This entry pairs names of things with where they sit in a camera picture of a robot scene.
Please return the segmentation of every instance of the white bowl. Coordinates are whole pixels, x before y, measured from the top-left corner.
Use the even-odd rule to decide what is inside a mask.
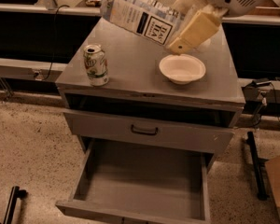
[[[205,65],[189,55],[169,55],[161,59],[161,73],[178,85],[188,84],[205,75]]]

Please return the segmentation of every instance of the soda can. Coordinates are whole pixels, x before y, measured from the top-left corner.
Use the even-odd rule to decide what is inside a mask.
[[[84,48],[84,65],[92,86],[103,86],[109,81],[105,52],[100,44]]]

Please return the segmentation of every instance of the closed drawer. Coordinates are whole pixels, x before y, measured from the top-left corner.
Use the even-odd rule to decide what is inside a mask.
[[[209,223],[203,154],[94,140],[69,200],[67,216],[109,223]]]
[[[64,112],[72,134],[136,144],[220,153],[233,137],[230,129],[95,112]]]

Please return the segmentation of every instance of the floor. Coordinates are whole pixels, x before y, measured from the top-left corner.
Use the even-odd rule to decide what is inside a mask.
[[[99,223],[64,216],[55,202],[66,200],[74,186],[83,151],[63,117],[59,97],[15,93],[8,102],[0,92],[0,222],[3,221],[13,186],[28,191],[17,202],[13,223]],[[212,224],[279,223],[270,198],[260,201],[253,173],[246,133],[253,131],[259,156],[280,155],[280,123],[264,117],[258,129],[242,116],[235,136],[217,158],[208,174]]]

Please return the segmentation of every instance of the black drawer handle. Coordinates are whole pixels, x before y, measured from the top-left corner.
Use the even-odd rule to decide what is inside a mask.
[[[141,129],[141,128],[137,128],[135,127],[133,124],[131,125],[131,132],[132,133],[137,133],[137,134],[142,134],[142,135],[150,135],[150,136],[155,136],[158,134],[158,127],[148,130],[148,129]]]

